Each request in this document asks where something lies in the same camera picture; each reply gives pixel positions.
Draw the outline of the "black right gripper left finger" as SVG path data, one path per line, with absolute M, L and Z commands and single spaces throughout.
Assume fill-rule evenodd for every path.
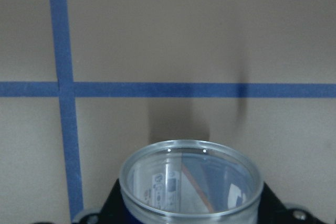
M 122 224 L 125 220 L 125 207 L 121 196 L 119 180 L 114 183 L 110 194 L 99 213 L 99 223 Z

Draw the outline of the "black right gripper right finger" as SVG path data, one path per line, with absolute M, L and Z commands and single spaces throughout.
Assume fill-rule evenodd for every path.
M 284 215 L 287 212 L 287 208 L 276 196 L 276 194 L 270 189 L 270 187 L 264 183 L 263 191 L 261 193 L 260 204 L 258 207 L 258 224 L 276 224 L 282 223 Z

